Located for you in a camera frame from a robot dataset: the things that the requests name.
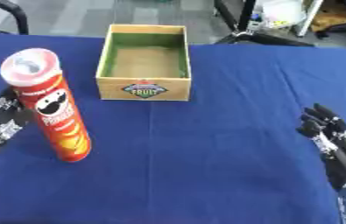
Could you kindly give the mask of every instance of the pringles mascot face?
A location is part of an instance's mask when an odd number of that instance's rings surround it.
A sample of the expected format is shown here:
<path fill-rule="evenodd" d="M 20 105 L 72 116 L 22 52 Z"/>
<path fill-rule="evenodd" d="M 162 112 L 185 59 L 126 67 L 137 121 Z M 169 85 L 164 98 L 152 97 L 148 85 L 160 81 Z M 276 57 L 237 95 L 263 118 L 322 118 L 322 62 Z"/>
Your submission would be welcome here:
<path fill-rule="evenodd" d="M 65 89 L 58 89 L 38 100 L 35 109 L 43 116 L 56 116 L 67 107 L 67 103 L 68 98 Z"/>

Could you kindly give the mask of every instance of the chair leg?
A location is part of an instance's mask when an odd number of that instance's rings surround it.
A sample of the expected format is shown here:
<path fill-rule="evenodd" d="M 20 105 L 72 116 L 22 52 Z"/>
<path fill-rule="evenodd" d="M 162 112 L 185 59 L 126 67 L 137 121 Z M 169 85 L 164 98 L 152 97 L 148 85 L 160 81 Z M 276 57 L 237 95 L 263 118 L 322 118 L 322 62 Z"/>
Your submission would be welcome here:
<path fill-rule="evenodd" d="M 315 36 L 318 39 L 323 39 L 328 37 L 329 32 L 344 32 L 344 31 L 346 31 L 346 24 L 335 24 L 325 28 L 322 31 L 317 31 L 315 33 Z"/>

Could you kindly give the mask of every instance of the can lid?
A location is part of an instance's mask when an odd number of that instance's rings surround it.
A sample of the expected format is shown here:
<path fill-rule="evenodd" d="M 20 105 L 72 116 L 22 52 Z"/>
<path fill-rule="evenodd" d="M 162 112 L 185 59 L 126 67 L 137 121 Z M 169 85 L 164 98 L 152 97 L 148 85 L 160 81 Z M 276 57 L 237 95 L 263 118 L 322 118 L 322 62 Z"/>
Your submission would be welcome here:
<path fill-rule="evenodd" d="M 29 87 L 47 81 L 60 70 L 57 55 L 43 48 L 16 52 L 1 65 L 0 73 L 6 82 L 15 87 Z"/>

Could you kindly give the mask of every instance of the open wooden box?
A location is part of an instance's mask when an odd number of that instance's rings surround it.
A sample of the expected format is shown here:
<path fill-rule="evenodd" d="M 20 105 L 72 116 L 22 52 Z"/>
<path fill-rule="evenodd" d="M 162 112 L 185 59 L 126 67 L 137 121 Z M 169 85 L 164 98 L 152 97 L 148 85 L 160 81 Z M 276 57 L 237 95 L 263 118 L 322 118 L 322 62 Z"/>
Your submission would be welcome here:
<path fill-rule="evenodd" d="M 188 101 L 185 26 L 112 24 L 96 81 L 102 99 Z"/>

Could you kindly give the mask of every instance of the white object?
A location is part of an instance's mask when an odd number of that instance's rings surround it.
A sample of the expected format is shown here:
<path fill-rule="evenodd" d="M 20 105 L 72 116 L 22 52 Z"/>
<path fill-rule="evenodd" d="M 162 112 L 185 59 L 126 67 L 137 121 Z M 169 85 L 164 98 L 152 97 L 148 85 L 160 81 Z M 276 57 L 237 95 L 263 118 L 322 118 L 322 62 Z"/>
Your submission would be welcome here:
<path fill-rule="evenodd" d="M 263 3 L 265 27 L 278 29 L 300 23 L 306 18 L 301 1 L 275 0 Z"/>

